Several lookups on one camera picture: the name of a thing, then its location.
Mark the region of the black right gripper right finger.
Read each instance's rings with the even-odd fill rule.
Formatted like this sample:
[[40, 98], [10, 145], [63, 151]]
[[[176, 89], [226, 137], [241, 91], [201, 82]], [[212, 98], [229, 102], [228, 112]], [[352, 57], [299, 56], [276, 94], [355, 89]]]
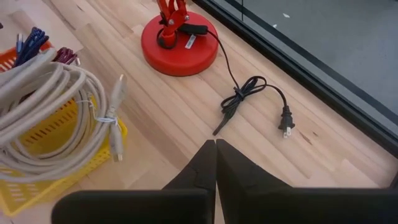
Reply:
[[397, 191], [292, 187], [223, 139], [217, 184], [226, 223], [397, 224]]

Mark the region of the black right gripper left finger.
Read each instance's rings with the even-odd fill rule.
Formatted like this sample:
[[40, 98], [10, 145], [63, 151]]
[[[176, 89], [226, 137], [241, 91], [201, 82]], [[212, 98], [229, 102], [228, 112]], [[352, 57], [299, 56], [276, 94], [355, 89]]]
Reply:
[[160, 190], [82, 190], [60, 199], [52, 223], [213, 223], [216, 143], [207, 140]]

